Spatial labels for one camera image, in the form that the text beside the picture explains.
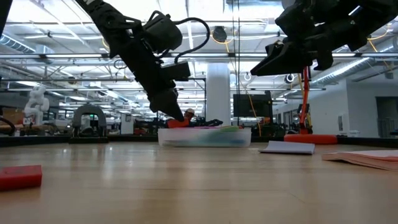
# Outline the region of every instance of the pillar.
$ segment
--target pillar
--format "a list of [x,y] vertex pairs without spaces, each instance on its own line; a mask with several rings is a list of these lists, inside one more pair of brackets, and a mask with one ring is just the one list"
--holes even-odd
[[206,120],[218,119],[231,125],[231,93],[227,63],[209,63],[206,78]]

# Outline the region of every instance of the white robot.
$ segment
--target white robot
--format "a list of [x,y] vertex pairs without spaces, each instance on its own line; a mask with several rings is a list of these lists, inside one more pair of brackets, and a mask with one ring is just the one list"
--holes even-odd
[[49,99],[44,97],[45,87],[36,86],[29,93],[29,101],[25,105],[24,113],[25,118],[31,117],[34,115],[34,122],[30,120],[35,125],[43,124],[43,111],[48,111],[50,108]]

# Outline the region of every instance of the red base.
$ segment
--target red base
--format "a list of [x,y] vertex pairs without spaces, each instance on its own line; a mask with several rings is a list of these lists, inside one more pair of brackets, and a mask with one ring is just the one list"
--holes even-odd
[[284,140],[312,144],[337,144],[337,136],[331,134],[287,134]]
[[42,185],[42,166],[5,167],[0,170],[0,191]]

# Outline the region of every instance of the wooden table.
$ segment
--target wooden table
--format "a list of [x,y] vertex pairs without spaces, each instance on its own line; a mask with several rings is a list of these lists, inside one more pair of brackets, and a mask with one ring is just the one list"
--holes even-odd
[[12,223],[398,223],[398,174],[249,149],[153,143],[0,149],[0,165],[42,164],[41,189],[0,193]]

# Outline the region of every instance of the computer screen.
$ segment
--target computer screen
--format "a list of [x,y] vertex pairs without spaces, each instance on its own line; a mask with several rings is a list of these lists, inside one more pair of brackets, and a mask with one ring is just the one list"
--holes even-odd
[[272,117],[272,98],[270,95],[234,95],[234,116],[253,118]]

